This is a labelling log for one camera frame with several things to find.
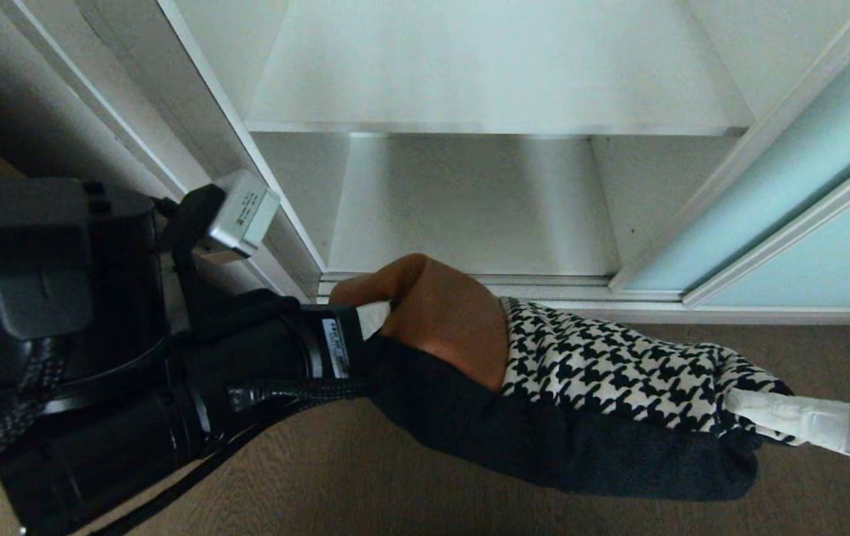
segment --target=light blue panel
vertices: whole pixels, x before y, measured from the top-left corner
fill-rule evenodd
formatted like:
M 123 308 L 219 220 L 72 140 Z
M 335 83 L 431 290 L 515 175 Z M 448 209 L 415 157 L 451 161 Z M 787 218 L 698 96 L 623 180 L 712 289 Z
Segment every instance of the light blue panel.
M 850 209 L 703 305 L 850 307 Z
M 628 288 L 686 290 L 702 284 L 848 177 L 850 64 Z

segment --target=wooden floor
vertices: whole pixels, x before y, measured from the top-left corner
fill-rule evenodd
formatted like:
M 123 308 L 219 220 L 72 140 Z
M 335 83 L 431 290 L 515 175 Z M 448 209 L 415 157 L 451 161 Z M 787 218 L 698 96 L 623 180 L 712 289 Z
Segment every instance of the wooden floor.
M 725 344 L 796 393 L 850 401 L 850 327 L 640 329 Z M 735 502 L 572 497 L 429 451 L 349 401 L 273 427 L 133 534 L 850 535 L 848 458 L 763 447 L 759 461 L 761 479 Z M 14 527 L 0 499 L 0 534 Z

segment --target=white cabinet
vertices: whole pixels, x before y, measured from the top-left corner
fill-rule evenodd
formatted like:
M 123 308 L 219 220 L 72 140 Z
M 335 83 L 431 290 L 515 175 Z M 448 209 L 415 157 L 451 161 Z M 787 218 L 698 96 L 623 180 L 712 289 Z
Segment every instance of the white cabinet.
M 10 3 L 37 27 L 58 18 Z M 666 251 L 850 61 L 850 0 L 74 9 L 208 172 L 240 162 L 281 194 L 278 226 L 302 244 L 287 257 L 327 283 L 423 252 L 537 285 L 529 298 L 579 302 L 633 299 L 609 289 Z

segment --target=black and white houndstooth pattern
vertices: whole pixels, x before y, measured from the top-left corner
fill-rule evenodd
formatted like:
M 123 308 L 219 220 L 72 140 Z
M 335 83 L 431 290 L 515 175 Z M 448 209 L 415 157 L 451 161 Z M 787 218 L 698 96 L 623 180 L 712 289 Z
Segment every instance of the black and white houndstooth pattern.
M 673 430 L 722 435 L 735 428 L 778 441 L 723 410 L 732 388 L 792 394 L 786 385 L 717 344 L 674 344 L 622 325 L 503 298 L 508 369 L 501 393 L 595 411 Z

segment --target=dark gray sleeve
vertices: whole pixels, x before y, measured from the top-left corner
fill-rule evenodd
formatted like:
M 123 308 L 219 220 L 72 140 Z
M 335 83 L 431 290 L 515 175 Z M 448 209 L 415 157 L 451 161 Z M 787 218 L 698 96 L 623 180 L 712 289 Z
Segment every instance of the dark gray sleeve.
M 717 438 L 490 392 L 391 339 L 366 349 L 383 376 L 373 402 L 426 447 L 572 493 L 691 501 L 742 497 L 758 465 L 753 434 Z

